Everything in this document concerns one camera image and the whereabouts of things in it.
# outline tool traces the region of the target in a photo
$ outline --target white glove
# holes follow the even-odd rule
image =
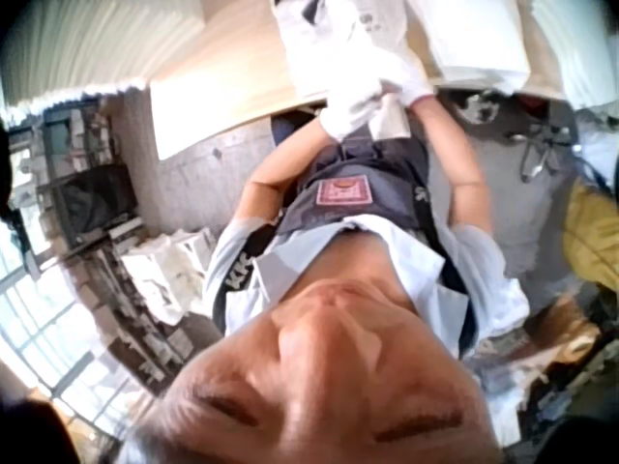
[[[427,81],[424,65],[407,46],[398,51],[387,51],[372,47],[368,51],[375,73],[386,90],[395,86],[399,90],[399,100],[409,107],[417,100],[434,95],[432,85]]]
[[[367,71],[348,70],[330,92],[327,107],[320,113],[323,129],[341,142],[366,124],[378,111],[383,93],[380,81]]]

